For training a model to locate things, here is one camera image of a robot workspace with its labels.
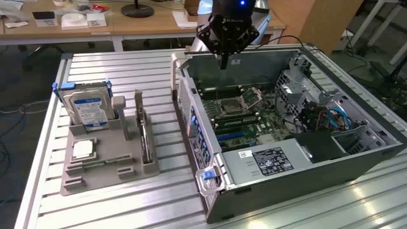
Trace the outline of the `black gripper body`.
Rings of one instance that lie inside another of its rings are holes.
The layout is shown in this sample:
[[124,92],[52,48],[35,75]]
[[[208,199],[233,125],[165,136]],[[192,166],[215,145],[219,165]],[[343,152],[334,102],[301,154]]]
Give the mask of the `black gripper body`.
[[224,27],[252,25],[253,0],[215,0],[212,4],[211,26],[223,49]]

